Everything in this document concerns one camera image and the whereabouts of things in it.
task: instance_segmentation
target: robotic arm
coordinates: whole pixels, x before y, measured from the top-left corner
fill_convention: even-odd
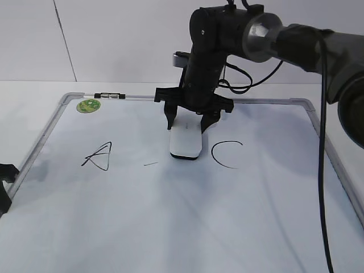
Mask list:
[[[229,55],[262,63],[272,57],[307,72],[322,73],[319,38],[312,27],[282,25],[279,17],[265,13],[262,5],[248,10],[236,8],[233,1],[221,7],[196,10],[189,30],[191,54],[177,52],[183,67],[177,88],[157,88],[155,101],[165,101],[164,112],[171,129],[181,106],[202,115],[201,132],[220,119],[221,110],[231,113],[233,102],[214,94]],[[316,30],[327,46],[327,103],[338,102],[343,128],[364,148],[364,36]]]

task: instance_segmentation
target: round sticker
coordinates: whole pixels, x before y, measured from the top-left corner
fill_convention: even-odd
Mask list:
[[[77,105],[77,111],[83,114],[92,113],[98,110],[101,106],[101,103],[98,100],[94,100],[93,98],[86,101],[81,101]]]

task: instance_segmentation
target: black mount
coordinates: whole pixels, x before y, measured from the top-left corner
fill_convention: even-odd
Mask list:
[[[14,183],[19,171],[14,165],[0,164],[0,216],[7,213],[11,206],[11,199],[6,193],[3,180],[7,183]]]
[[[180,84],[178,87],[174,88],[156,88],[154,101],[164,101],[164,113],[167,117],[168,130],[172,128],[173,122],[177,116],[177,108],[180,106],[189,111],[193,111],[198,115],[202,115],[201,133],[203,133],[208,127],[220,120],[221,110],[231,113],[234,108],[234,102],[231,99],[209,93],[206,94],[206,97],[209,97],[208,103],[203,107],[195,107],[186,103],[186,89],[191,88],[191,83],[185,86],[185,75],[190,54],[186,52],[176,52],[175,57],[177,58],[175,60],[175,65],[183,67]]]

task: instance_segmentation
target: black marker line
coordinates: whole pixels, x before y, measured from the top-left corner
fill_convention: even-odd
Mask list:
[[[104,152],[104,153],[100,153],[100,151],[102,151],[103,149],[107,148],[109,146],[109,152]],[[83,162],[83,164],[81,165],[81,167],[83,167],[88,161],[91,161],[97,168],[103,170],[103,171],[107,171],[109,169],[109,165],[110,165],[110,153],[111,153],[111,147],[112,147],[112,142],[109,141],[109,142],[106,142],[105,144],[101,145],[97,150],[96,152],[94,152],[92,155],[89,155],[87,157],[85,157],[86,161]],[[108,154],[109,156],[107,157],[107,167],[106,169],[104,168],[101,168],[99,165],[97,165],[91,158],[96,156],[96,155],[106,155]]]
[[[150,165],[154,165],[157,164],[158,162],[153,162],[153,163],[149,163],[149,164],[144,164],[144,166],[150,166]]]
[[[212,158],[218,163],[218,164],[220,164],[220,165],[222,165],[223,167],[225,167],[225,168],[229,168],[229,169],[238,169],[238,168],[233,168],[233,167],[229,167],[229,166],[226,166],[226,165],[224,165],[224,164],[222,164],[221,162],[219,162],[216,158],[215,158],[215,156],[214,156],[214,149],[215,149],[215,147],[217,146],[217,145],[219,145],[219,144],[223,144],[223,143],[228,143],[228,142],[233,142],[233,143],[239,143],[241,146],[243,146],[243,143],[241,143],[241,142],[239,142],[239,141],[236,141],[236,140],[226,140],[226,141],[222,141],[222,142],[218,142],[218,143],[216,143],[214,146],[212,146],[212,148],[211,148],[211,156],[212,156]]]

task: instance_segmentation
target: black clip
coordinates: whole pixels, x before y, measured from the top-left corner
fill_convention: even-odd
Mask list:
[[[0,164],[0,215],[7,213],[11,206],[11,199],[6,193],[3,181],[14,183],[18,177],[19,170],[11,164]]]

